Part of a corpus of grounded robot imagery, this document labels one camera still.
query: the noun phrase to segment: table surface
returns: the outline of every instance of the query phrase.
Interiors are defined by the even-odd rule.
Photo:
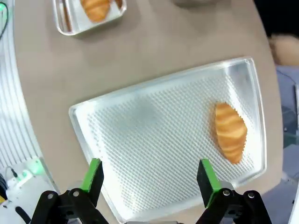
[[[171,0],[128,0],[117,25],[81,37],[60,34],[49,0],[17,1],[19,76],[45,162],[61,191],[88,168],[68,115],[70,106],[105,93],[211,62],[253,57],[263,98],[267,171],[238,189],[260,193],[282,172],[282,119],[275,66],[252,0],[184,9]],[[105,200],[99,209],[116,223]],[[203,206],[167,220],[194,223]]]

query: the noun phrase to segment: green light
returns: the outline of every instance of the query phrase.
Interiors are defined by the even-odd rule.
[[[0,3],[0,13],[2,13],[4,11],[6,12],[6,8],[3,4]],[[3,14],[3,19],[4,19],[4,21],[7,20],[7,13]]]
[[[36,160],[34,163],[30,164],[29,168],[34,175],[44,172],[43,165],[39,160]]]

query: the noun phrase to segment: baking tray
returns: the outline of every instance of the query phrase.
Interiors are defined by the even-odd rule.
[[[53,0],[54,18],[58,31],[63,35],[77,35],[92,28],[116,21],[127,10],[126,0],[122,0],[119,9],[111,0],[110,11],[101,22],[91,22],[87,17],[80,0]]]
[[[242,161],[219,152],[215,104],[228,102],[248,134]],[[266,142],[254,62],[213,63],[85,101],[69,115],[88,162],[101,158],[102,193],[120,223],[148,221],[202,203],[196,174],[208,158],[236,188],[266,170]]]

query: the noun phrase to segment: small tray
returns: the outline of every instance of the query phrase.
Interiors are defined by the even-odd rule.
[[[127,10],[126,0],[122,0],[119,9],[114,0],[111,1],[110,11],[101,22],[92,22],[87,17],[80,0],[53,0],[55,23],[63,35],[77,35],[98,26],[116,21]]]

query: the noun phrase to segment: croissant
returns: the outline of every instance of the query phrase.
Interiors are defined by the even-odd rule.
[[[215,112],[215,127],[221,153],[231,163],[239,163],[247,135],[244,120],[227,103],[218,103]]]
[[[110,0],[81,0],[81,5],[92,22],[106,18],[110,9]]]

